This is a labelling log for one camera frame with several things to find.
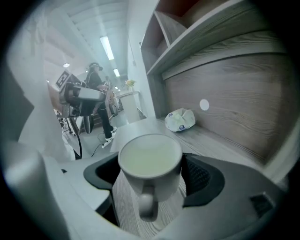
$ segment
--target black shirt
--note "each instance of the black shirt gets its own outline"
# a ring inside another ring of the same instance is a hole
[[[89,88],[97,90],[97,91],[99,91],[97,86],[103,84],[101,81],[101,78],[99,77],[98,73],[96,73],[96,72],[90,72],[87,75],[86,83],[89,86]]]

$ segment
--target person in black clothing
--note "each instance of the person in black clothing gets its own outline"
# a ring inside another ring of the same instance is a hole
[[[86,83],[89,88],[102,91],[104,93],[107,92],[109,86],[104,85],[104,83],[101,81],[101,78],[98,75],[99,71],[102,71],[103,68],[96,62],[93,62],[89,65],[89,72],[86,78]],[[109,143],[113,140],[115,131],[117,130],[116,127],[112,127],[109,123],[105,101],[102,102],[97,110],[101,120],[102,125],[104,129],[105,139]]]

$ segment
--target black pants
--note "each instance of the black pants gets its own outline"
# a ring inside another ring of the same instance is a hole
[[[102,125],[103,125],[103,129],[104,129],[105,138],[111,138],[112,137],[111,131],[113,131],[113,127],[109,123],[105,103],[102,103],[100,105],[97,112],[98,112],[98,114],[99,114],[99,116],[102,120]]]

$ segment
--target mug handle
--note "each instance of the mug handle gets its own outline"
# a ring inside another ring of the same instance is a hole
[[[154,200],[154,187],[144,187],[139,197],[139,214],[145,222],[153,222],[158,217],[158,202]]]

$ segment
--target flower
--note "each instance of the flower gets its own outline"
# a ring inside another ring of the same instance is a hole
[[[133,87],[135,83],[136,83],[136,81],[134,81],[134,80],[127,80],[125,82],[125,84],[129,87]]]

